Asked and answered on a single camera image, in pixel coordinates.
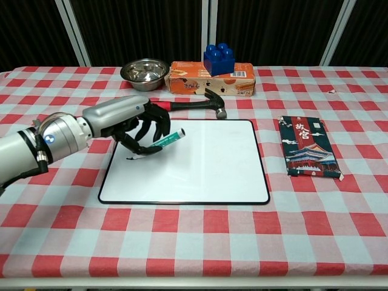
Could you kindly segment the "dark corrugated partition panel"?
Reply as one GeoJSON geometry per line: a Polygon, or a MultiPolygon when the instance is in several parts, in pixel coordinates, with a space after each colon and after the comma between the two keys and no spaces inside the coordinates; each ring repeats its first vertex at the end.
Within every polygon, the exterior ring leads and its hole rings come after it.
{"type": "Polygon", "coordinates": [[[318,65],[343,0],[218,0],[216,41],[237,62],[318,65]]]}
{"type": "Polygon", "coordinates": [[[200,61],[202,0],[71,0],[94,66],[200,61]]]}
{"type": "Polygon", "coordinates": [[[0,0],[0,72],[78,65],[55,0],[0,0]]]}
{"type": "Polygon", "coordinates": [[[388,67],[388,0],[356,0],[330,65],[388,67]]]}

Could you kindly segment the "blue plastic building block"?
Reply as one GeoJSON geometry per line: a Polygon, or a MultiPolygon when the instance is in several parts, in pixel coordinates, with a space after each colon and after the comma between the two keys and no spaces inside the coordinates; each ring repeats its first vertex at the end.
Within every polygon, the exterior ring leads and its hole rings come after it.
{"type": "Polygon", "coordinates": [[[226,43],[209,44],[204,51],[203,64],[211,76],[233,73],[235,68],[234,52],[226,43]]]}

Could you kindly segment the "stainless steel bowl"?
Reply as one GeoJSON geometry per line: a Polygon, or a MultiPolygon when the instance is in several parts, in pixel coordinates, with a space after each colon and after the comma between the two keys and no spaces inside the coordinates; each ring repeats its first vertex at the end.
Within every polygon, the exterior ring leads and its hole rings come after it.
{"type": "Polygon", "coordinates": [[[128,81],[135,90],[149,92],[164,83],[170,66],[165,61],[152,58],[138,59],[122,66],[121,77],[128,81]]]}

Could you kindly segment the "orange cardboard box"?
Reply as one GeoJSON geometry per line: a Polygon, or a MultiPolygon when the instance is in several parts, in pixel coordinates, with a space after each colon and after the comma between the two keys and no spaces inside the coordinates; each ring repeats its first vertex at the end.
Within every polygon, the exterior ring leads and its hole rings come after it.
{"type": "Polygon", "coordinates": [[[211,76],[202,62],[174,61],[165,84],[173,94],[203,95],[209,89],[220,96],[252,96],[255,75],[250,63],[236,63],[234,72],[211,76]]]}

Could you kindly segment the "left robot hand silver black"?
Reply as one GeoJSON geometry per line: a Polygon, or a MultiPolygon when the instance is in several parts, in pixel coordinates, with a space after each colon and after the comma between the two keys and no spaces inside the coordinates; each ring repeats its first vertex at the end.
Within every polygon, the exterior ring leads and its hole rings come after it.
{"type": "Polygon", "coordinates": [[[153,141],[170,133],[170,116],[167,110],[141,95],[123,96],[100,103],[82,111],[94,138],[113,137],[136,155],[147,156],[162,150],[159,145],[144,147],[139,141],[156,124],[153,141]]]}

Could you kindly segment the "white partition frame post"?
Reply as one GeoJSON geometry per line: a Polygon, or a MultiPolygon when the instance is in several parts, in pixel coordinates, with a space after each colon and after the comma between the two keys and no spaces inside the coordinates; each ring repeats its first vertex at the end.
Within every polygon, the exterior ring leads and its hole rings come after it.
{"type": "Polygon", "coordinates": [[[218,0],[201,0],[201,49],[200,57],[209,44],[216,44],[218,0]]]}
{"type": "Polygon", "coordinates": [[[319,66],[329,66],[357,0],[344,0],[319,66]]]}
{"type": "Polygon", "coordinates": [[[55,0],[55,4],[79,65],[83,67],[91,67],[92,63],[70,0],[55,0]]]}

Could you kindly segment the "red white checkered tablecloth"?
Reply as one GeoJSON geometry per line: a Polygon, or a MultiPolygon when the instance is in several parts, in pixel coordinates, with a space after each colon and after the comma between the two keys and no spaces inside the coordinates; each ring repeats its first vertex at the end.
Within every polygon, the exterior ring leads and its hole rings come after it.
{"type": "Polygon", "coordinates": [[[267,205],[103,205],[114,144],[97,139],[0,196],[0,286],[50,276],[388,275],[388,68],[254,74],[254,95],[225,103],[229,118],[253,123],[267,205]],[[287,175],[282,115],[322,120],[342,181],[287,175]]]}

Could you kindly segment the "white dry-erase board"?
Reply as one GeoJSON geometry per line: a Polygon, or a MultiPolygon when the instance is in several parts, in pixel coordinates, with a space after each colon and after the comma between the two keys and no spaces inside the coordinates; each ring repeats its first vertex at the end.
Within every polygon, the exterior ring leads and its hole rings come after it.
{"type": "Polygon", "coordinates": [[[253,123],[174,119],[185,136],[162,151],[133,159],[115,145],[98,199],[104,204],[237,204],[270,201],[253,123]]]}

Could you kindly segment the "dark blue printed packet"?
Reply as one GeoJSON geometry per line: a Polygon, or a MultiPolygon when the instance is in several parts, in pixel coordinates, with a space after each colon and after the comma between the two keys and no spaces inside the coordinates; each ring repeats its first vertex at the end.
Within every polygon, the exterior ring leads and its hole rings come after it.
{"type": "Polygon", "coordinates": [[[288,175],[343,180],[325,126],[319,118],[280,116],[278,125],[288,175]]]}

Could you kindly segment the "red black claw hammer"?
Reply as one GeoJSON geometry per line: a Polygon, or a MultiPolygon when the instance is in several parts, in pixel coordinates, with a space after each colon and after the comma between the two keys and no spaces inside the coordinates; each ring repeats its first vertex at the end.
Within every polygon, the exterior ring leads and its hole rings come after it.
{"type": "Polygon", "coordinates": [[[168,112],[178,110],[190,110],[190,109],[209,109],[214,110],[217,119],[226,119],[227,112],[225,110],[225,103],[222,97],[217,93],[205,88],[204,96],[206,101],[198,102],[170,102],[170,101],[152,101],[153,104],[160,106],[168,112]]]}

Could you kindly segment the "green whiteboard marker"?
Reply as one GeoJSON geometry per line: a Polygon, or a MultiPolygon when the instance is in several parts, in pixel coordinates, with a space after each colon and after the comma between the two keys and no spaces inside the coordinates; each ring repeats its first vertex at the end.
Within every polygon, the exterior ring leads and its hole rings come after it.
{"type": "MultiPolygon", "coordinates": [[[[179,130],[177,130],[173,133],[170,133],[169,135],[155,141],[150,146],[151,147],[161,147],[163,149],[164,147],[167,147],[167,146],[173,144],[174,142],[177,142],[179,139],[184,138],[185,136],[186,136],[186,133],[185,133],[184,129],[180,128],[179,130]]],[[[134,154],[132,157],[126,157],[126,159],[127,160],[136,160],[136,159],[145,158],[146,156],[149,156],[149,155],[152,155],[152,154],[141,154],[141,155],[134,154]]]]}

